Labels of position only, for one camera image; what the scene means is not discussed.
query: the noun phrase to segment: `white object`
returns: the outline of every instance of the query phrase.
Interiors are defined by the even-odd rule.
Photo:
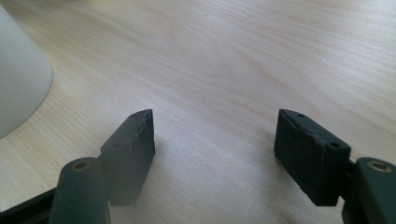
[[[51,81],[47,58],[0,5],[0,138],[35,113]]]

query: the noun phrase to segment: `light wood surface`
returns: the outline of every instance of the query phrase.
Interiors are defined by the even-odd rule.
[[[0,0],[53,67],[44,104],[0,140],[0,210],[154,112],[157,154],[113,223],[342,223],[276,161],[279,108],[396,163],[396,1]]]

